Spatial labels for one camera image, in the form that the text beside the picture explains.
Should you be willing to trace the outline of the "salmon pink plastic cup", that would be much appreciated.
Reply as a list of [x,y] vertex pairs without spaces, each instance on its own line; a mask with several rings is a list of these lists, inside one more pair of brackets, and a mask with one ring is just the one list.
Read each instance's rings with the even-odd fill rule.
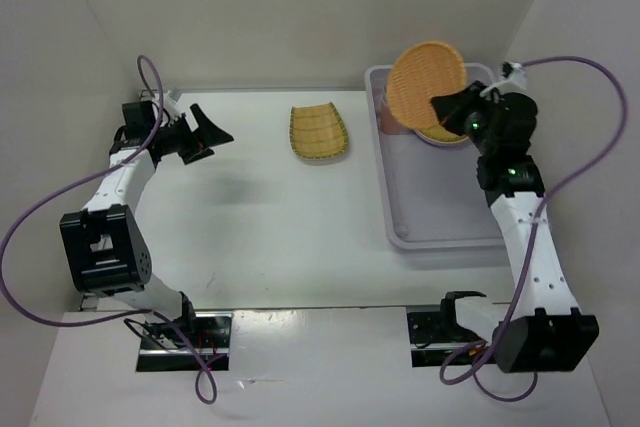
[[391,114],[386,91],[383,91],[379,102],[379,125],[382,133],[386,135],[405,135],[410,130],[402,126]]

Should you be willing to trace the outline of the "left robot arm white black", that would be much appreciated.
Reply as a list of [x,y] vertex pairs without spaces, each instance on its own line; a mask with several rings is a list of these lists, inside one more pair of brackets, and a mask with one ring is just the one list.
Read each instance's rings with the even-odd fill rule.
[[192,344],[200,324],[188,296],[153,274],[135,219],[137,205],[163,157],[176,154],[189,165],[234,140],[199,105],[190,107],[195,129],[175,107],[171,99],[163,108],[153,100],[123,104],[124,123],[109,151],[112,172],[81,210],[63,215],[59,223],[76,290],[142,311],[147,335],[163,348]]

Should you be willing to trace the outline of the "orange round woven tray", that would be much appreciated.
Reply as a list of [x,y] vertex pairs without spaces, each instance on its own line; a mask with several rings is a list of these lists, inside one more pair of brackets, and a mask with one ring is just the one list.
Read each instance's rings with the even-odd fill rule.
[[467,72],[461,54],[450,44],[427,41],[406,50],[387,77],[390,114],[403,127],[428,129],[439,123],[433,97],[462,91]]

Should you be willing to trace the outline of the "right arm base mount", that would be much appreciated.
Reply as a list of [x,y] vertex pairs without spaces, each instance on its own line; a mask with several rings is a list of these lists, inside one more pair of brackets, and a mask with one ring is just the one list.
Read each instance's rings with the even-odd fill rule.
[[413,368],[440,367],[457,348],[480,338],[447,321],[437,306],[406,309]]

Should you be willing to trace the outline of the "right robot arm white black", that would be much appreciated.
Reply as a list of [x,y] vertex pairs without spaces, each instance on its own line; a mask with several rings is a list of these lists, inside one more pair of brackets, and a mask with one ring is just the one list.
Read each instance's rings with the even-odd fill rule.
[[440,124],[479,152],[477,180],[506,247],[515,283],[501,308],[477,292],[449,292],[438,327],[450,340],[468,332],[491,348],[504,373],[570,372],[599,335],[568,287],[543,206],[545,186],[529,155],[536,103],[520,93],[485,93],[475,82],[431,101]]

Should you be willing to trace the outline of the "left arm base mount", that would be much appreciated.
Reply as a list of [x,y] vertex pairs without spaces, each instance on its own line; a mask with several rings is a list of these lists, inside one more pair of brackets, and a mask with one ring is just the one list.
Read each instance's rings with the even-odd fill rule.
[[[197,371],[199,363],[177,334],[160,324],[127,321],[139,338],[136,371],[141,373]],[[230,362],[231,311],[197,311],[193,327],[183,333],[210,371],[228,371]]]

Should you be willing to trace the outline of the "round bamboo green-rim tray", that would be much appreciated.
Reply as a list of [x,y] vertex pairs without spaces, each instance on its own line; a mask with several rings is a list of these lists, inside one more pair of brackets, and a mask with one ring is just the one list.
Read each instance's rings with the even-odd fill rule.
[[423,141],[442,147],[461,145],[468,140],[467,136],[453,134],[439,125],[427,129],[418,129],[414,133]]

